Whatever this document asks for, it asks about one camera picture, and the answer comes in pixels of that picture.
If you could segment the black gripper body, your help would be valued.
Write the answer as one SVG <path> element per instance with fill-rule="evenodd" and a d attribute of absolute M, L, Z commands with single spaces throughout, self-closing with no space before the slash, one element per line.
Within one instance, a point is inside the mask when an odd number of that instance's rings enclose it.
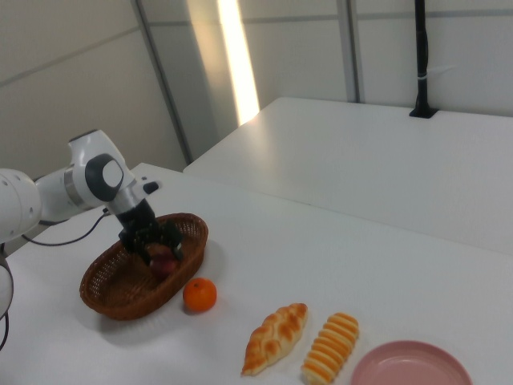
<path fill-rule="evenodd" d="M 146 199 L 128 211 L 112 213 L 123 227 L 119 233 L 122 243 L 157 242 L 160 239 L 160 224 Z"/>

